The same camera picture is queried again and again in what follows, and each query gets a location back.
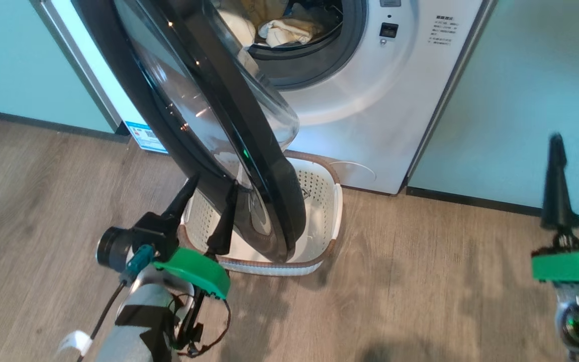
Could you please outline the wide teal cabinet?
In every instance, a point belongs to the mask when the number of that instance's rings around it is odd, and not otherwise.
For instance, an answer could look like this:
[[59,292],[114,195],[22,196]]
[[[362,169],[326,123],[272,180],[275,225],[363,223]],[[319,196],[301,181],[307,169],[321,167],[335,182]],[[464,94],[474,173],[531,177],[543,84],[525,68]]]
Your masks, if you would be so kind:
[[409,186],[540,208],[554,133],[579,214],[579,0],[498,0]]

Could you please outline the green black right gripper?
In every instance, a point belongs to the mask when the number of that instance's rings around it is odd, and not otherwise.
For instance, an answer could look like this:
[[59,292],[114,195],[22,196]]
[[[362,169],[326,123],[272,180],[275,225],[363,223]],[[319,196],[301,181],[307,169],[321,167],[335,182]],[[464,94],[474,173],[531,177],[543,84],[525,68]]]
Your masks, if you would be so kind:
[[541,227],[557,230],[551,245],[531,252],[533,278],[541,282],[579,282],[579,216],[573,212],[567,186],[566,152],[561,134],[549,139]]

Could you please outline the blue energy label sticker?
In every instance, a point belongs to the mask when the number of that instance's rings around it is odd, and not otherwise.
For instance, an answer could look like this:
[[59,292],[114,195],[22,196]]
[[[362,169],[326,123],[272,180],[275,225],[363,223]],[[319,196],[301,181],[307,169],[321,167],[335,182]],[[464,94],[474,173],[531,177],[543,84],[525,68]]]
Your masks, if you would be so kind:
[[124,124],[142,150],[163,154],[168,153],[158,137],[146,124],[127,121]]

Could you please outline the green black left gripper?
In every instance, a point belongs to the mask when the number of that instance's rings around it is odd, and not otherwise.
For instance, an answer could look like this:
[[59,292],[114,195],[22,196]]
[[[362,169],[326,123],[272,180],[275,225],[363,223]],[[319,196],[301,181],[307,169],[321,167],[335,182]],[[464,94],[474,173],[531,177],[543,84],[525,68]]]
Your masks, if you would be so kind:
[[225,256],[231,250],[239,183],[232,183],[219,222],[207,240],[207,251],[200,253],[179,247],[177,235],[183,212],[195,193],[199,179],[199,174],[189,177],[161,215],[152,212],[143,215],[131,228],[133,245],[151,245],[159,254],[155,256],[154,266],[225,300],[231,281],[227,271],[219,265],[217,256]]

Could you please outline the white perforated laundry basket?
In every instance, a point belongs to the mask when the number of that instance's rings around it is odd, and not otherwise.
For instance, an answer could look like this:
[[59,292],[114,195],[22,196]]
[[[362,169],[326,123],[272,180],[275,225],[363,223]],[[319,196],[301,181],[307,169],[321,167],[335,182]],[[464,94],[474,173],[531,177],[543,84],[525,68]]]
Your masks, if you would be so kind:
[[[273,263],[233,232],[230,254],[218,257],[223,268],[267,277],[300,277],[315,272],[335,250],[344,206],[338,174],[326,159],[314,154],[287,150],[284,155],[297,172],[307,216],[294,256],[288,262]],[[200,193],[196,193],[181,221],[181,245],[204,252],[206,240],[218,220],[219,213]]]

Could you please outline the white washing machine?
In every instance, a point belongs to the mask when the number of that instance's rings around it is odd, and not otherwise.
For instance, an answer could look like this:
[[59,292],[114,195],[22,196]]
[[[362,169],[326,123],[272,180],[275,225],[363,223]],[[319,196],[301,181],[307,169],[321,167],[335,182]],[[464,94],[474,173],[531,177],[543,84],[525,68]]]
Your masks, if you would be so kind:
[[[475,27],[495,0],[288,0],[283,16],[317,22],[308,44],[249,48],[260,71],[300,120],[290,149],[330,162],[365,165],[372,184],[344,186],[396,194],[435,119]],[[400,25],[381,46],[383,22]]]

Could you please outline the black round washing machine door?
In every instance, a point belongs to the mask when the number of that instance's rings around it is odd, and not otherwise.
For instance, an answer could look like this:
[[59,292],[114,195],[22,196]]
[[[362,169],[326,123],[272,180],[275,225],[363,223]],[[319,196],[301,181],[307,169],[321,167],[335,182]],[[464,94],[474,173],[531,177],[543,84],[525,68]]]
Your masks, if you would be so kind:
[[238,186],[234,230],[270,261],[294,255],[306,226],[283,152],[299,120],[213,0],[71,0],[143,121],[218,212]]

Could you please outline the black door latch socket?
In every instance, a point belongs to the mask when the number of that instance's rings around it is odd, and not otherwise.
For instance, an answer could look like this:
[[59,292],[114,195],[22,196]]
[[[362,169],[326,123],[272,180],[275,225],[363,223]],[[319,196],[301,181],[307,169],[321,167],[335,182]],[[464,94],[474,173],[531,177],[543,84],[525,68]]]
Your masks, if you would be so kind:
[[379,43],[381,46],[393,43],[397,39],[400,25],[383,22],[379,29]]

